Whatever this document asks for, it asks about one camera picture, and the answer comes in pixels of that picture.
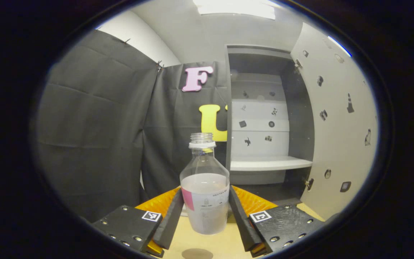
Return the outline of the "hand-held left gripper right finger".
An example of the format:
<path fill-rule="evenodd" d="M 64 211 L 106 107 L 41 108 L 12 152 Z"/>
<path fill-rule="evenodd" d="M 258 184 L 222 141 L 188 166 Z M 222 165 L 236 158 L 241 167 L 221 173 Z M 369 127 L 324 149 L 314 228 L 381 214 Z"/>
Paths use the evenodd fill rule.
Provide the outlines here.
<path fill-rule="evenodd" d="M 298 205 L 276 205 L 236 186 L 230 187 L 229 205 L 252 257 L 287 250 L 325 225 Z"/>

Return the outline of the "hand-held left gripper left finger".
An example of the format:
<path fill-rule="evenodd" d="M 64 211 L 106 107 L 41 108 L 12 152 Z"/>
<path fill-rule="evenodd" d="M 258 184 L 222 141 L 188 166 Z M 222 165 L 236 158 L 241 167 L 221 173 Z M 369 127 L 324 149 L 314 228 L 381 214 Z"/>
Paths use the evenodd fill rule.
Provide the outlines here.
<path fill-rule="evenodd" d="M 171 246 L 184 202 L 176 187 L 136 207 L 121 205 L 92 225 L 110 239 L 162 258 Z"/>

